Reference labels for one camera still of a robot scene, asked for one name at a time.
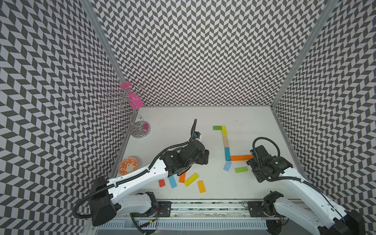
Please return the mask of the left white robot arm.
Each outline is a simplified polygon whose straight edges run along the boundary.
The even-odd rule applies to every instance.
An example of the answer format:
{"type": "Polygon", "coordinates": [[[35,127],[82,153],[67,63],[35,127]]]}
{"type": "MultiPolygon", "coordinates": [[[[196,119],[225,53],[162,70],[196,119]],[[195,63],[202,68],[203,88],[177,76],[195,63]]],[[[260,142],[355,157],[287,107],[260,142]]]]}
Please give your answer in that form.
{"type": "Polygon", "coordinates": [[[193,123],[186,142],[165,148],[149,165],[118,178],[97,178],[90,193],[74,206],[73,217],[89,218],[93,226],[100,226],[120,212],[154,215],[159,208],[154,193],[135,192],[152,182],[174,175],[181,176],[194,164],[208,164],[210,152],[201,143],[200,133],[195,129],[196,123],[193,123]]]}

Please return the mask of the yellow block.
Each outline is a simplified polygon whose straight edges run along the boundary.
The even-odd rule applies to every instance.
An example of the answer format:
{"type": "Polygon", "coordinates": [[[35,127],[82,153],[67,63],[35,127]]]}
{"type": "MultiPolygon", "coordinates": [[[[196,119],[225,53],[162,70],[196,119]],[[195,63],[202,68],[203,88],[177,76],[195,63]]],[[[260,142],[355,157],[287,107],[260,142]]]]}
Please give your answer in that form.
{"type": "Polygon", "coordinates": [[[228,136],[228,135],[227,135],[227,129],[226,129],[226,126],[221,126],[221,130],[222,130],[222,136],[223,136],[223,137],[228,136]]]}

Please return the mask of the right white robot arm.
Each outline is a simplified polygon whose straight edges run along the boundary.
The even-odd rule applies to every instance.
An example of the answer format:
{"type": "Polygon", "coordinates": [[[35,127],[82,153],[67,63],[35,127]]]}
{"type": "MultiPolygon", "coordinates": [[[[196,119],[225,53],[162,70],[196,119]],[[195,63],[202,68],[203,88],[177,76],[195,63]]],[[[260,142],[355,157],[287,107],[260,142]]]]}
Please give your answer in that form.
{"type": "Polygon", "coordinates": [[[364,235],[365,219],[357,211],[350,211],[325,196],[317,187],[307,181],[293,164],[281,156],[267,152],[263,145],[252,143],[252,159],[247,161],[259,183],[281,182],[309,207],[303,209],[290,201],[282,193],[270,192],[261,204],[268,217],[281,215],[313,235],[364,235]]]}

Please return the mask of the light green block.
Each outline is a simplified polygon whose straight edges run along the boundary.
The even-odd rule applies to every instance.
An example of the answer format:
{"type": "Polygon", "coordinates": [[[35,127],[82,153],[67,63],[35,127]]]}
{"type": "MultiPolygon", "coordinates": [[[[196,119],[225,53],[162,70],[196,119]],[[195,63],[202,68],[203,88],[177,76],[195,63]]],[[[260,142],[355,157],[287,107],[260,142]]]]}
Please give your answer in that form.
{"type": "Polygon", "coordinates": [[[249,171],[249,169],[246,166],[235,168],[236,173],[243,173],[243,172],[247,172],[247,171],[249,171]]]}

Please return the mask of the light blue block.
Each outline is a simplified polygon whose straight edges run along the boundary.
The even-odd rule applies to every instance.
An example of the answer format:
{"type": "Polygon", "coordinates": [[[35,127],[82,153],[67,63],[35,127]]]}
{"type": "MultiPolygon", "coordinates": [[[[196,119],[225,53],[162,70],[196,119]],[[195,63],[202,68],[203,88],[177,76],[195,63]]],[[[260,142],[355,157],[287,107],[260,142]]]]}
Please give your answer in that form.
{"type": "Polygon", "coordinates": [[[223,169],[228,172],[230,170],[230,168],[231,168],[231,165],[232,165],[231,161],[226,161],[225,166],[224,166],[223,169]]]}

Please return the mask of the teal block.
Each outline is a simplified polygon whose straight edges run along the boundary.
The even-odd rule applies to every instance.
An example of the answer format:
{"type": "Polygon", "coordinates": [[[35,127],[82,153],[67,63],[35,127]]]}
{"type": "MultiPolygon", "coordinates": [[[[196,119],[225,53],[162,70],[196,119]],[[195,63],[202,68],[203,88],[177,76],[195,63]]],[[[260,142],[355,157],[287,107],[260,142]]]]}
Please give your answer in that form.
{"type": "Polygon", "coordinates": [[[230,154],[230,148],[229,147],[225,147],[225,160],[231,161],[231,154],[230,154]]]}

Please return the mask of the natural wood block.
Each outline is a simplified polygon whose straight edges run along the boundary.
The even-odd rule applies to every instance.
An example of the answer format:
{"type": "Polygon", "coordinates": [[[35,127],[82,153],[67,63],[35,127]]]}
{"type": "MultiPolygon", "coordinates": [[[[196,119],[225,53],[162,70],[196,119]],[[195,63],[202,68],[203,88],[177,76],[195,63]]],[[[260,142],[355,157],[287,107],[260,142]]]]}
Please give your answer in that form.
{"type": "Polygon", "coordinates": [[[223,136],[223,144],[225,148],[229,148],[229,141],[227,136],[223,136]]]}

